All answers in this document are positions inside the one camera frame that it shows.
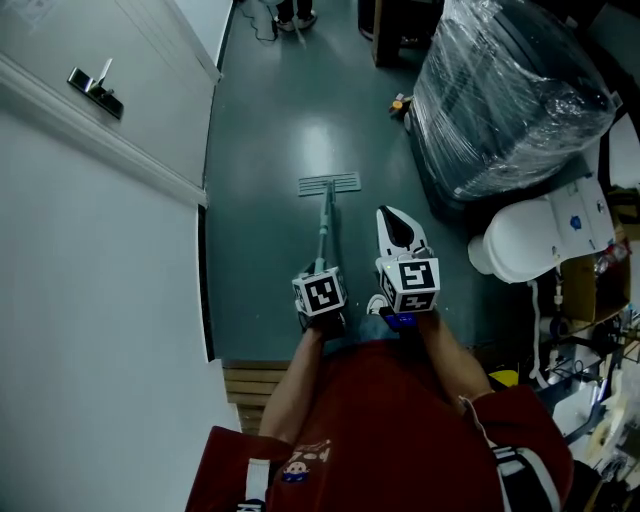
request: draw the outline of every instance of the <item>red shirt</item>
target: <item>red shirt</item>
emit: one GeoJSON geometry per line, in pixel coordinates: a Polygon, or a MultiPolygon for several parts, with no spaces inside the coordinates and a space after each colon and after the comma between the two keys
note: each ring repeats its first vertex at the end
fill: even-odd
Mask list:
{"type": "MultiPolygon", "coordinates": [[[[489,439],[538,454],[564,503],[573,461],[533,391],[518,386],[473,405],[489,439]]],[[[399,341],[323,361],[295,447],[214,427],[186,510],[235,511],[245,498],[249,458],[271,461],[273,512],[503,508],[482,433],[445,401],[424,349],[399,341]]]]}

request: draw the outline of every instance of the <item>white sneaker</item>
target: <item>white sneaker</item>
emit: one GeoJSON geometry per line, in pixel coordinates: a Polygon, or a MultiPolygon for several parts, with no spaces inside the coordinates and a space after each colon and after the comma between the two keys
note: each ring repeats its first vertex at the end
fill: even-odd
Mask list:
{"type": "Polygon", "coordinates": [[[276,16],[275,21],[278,28],[284,32],[293,32],[296,29],[295,25],[293,24],[293,20],[289,20],[286,23],[283,23],[280,21],[280,18],[276,16]]]}
{"type": "Polygon", "coordinates": [[[311,11],[311,16],[309,16],[308,18],[305,18],[303,20],[301,20],[300,18],[298,18],[298,29],[299,30],[304,30],[305,28],[309,28],[311,25],[313,25],[316,20],[318,19],[318,16],[316,16],[316,11],[311,11]]]}
{"type": "Polygon", "coordinates": [[[369,304],[367,304],[367,315],[379,315],[380,308],[384,308],[388,305],[389,301],[387,298],[380,293],[376,293],[369,299],[369,304]]]}

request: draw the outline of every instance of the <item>teal floor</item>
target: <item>teal floor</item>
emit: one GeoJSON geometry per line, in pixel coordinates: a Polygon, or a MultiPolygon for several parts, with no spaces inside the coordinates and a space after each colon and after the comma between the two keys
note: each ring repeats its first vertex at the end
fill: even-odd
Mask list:
{"type": "Polygon", "coordinates": [[[530,293],[478,274],[463,225],[430,213],[408,136],[387,109],[411,93],[423,53],[376,69],[357,29],[357,4],[322,0],[318,22],[275,43],[233,17],[214,98],[207,158],[209,300],[216,357],[284,360],[300,337],[291,279],[314,257],[321,196],[297,196],[302,176],[360,173],[362,191],[338,194],[335,263],[355,324],[378,290],[375,210],[404,210],[422,223],[440,258],[438,308],[466,345],[528,343],[530,293]]]}

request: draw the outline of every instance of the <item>cable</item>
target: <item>cable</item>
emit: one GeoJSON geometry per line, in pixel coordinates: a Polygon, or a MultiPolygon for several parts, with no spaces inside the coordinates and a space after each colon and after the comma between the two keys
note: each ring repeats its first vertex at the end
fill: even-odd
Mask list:
{"type": "Polygon", "coordinates": [[[531,300],[533,302],[534,325],[533,325],[533,370],[529,373],[530,379],[536,379],[541,388],[548,388],[549,384],[540,373],[540,307],[538,306],[538,283],[534,279],[527,281],[531,287],[531,300]]]}
{"type": "MultiPolygon", "coordinates": [[[[275,23],[275,18],[273,17],[273,13],[271,12],[271,7],[269,7],[266,4],[263,4],[266,8],[267,11],[269,11],[269,16],[271,16],[271,23],[275,23]]],[[[244,12],[244,9],[241,6],[238,6],[238,9],[240,9],[240,12],[242,13],[242,16],[244,16],[245,18],[247,18],[248,20],[251,20],[249,22],[249,25],[251,25],[251,28],[254,30],[254,37],[260,41],[260,44],[262,44],[263,46],[270,46],[270,45],[266,45],[263,43],[263,41],[266,41],[268,43],[273,43],[274,41],[276,41],[276,39],[278,39],[277,36],[274,36],[273,39],[265,39],[263,37],[258,37],[258,27],[256,27],[253,22],[255,21],[255,18],[253,16],[249,16],[246,12],[244,12]]]]}

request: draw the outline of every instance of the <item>door frame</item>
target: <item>door frame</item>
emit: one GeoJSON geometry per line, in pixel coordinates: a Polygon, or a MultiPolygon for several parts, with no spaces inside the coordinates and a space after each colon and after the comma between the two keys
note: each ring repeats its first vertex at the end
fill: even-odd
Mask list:
{"type": "Polygon", "coordinates": [[[92,118],[2,52],[0,95],[20,117],[106,160],[137,181],[185,204],[207,205],[204,189],[92,118]]]}
{"type": "Polygon", "coordinates": [[[202,41],[200,41],[200,38],[193,30],[191,23],[189,23],[189,21],[183,14],[182,9],[180,9],[175,0],[164,0],[164,3],[169,7],[172,14],[174,15],[176,21],[178,22],[178,25],[180,26],[180,30],[182,30],[182,35],[184,36],[187,43],[189,43],[189,46],[191,46],[193,53],[196,54],[196,57],[200,61],[200,64],[202,64],[202,67],[207,72],[214,85],[217,85],[220,81],[220,78],[222,77],[222,73],[213,62],[211,56],[209,56],[209,52],[207,52],[204,45],[202,44],[202,41]]]}

